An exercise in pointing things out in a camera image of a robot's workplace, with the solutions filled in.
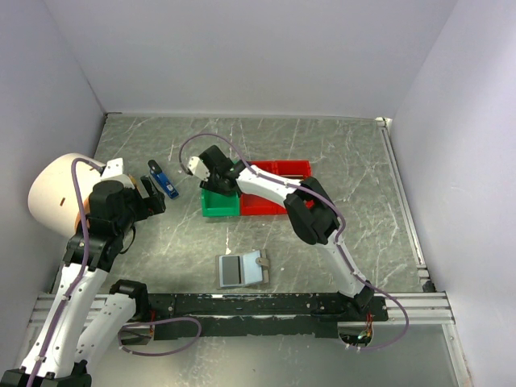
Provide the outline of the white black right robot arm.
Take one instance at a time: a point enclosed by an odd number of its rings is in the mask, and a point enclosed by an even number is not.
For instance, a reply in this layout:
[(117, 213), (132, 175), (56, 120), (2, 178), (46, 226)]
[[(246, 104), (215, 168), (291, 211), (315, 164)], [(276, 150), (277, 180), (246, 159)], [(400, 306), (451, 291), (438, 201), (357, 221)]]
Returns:
[(188, 168), (201, 180), (203, 189), (254, 195), (285, 208), (297, 237), (315, 246), (328, 263), (343, 314), (357, 321), (369, 312), (374, 290), (345, 246), (345, 222), (316, 178), (296, 180), (266, 172), (245, 160), (233, 162), (216, 145), (192, 156)]

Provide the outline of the green plastic bin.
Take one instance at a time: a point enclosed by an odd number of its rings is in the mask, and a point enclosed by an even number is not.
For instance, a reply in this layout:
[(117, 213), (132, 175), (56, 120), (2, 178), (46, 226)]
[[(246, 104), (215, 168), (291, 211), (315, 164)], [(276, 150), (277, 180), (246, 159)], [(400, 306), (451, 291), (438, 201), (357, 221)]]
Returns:
[(239, 196), (234, 191), (231, 191), (230, 195), (223, 195), (202, 188), (201, 206), (204, 217), (240, 216)]

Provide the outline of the white drum with orange lid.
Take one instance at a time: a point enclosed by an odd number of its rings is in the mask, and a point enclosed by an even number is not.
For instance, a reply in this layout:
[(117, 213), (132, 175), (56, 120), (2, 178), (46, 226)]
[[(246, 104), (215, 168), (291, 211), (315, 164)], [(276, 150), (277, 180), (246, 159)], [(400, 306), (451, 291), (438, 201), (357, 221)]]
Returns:
[(71, 238), (77, 232), (80, 213), (72, 179), (72, 162), (77, 158), (77, 181), (84, 207), (89, 208), (89, 195), (106, 163), (79, 153), (69, 153), (55, 159), (33, 182), (27, 204), (33, 218), (58, 235)]

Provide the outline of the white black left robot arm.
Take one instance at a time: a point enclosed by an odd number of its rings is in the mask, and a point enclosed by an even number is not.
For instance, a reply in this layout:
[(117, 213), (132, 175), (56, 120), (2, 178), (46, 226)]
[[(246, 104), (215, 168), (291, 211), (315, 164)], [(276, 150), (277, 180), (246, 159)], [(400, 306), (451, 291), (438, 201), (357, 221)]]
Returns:
[(89, 236), (83, 230), (69, 240), (60, 288), (34, 346), (19, 368), (5, 371), (3, 386), (90, 386), (91, 371), (125, 323), (148, 322), (151, 302), (145, 284), (119, 280), (101, 312), (87, 324), (89, 308), (123, 251), (123, 237), (135, 223), (165, 210), (164, 195), (150, 177), (148, 193), (115, 180), (102, 181), (89, 196)]

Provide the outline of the grey card holder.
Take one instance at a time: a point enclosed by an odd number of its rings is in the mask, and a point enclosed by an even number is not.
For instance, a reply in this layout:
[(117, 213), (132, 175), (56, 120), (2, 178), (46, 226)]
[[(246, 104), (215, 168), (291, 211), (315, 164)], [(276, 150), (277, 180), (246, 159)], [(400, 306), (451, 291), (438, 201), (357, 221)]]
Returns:
[[(222, 283), (222, 258), (239, 256), (241, 282), (236, 286), (224, 286)], [(269, 283), (270, 260), (265, 250), (255, 250), (243, 254), (229, 254), (215, 257), (216, 283), (220, 289), (247, 288)]]

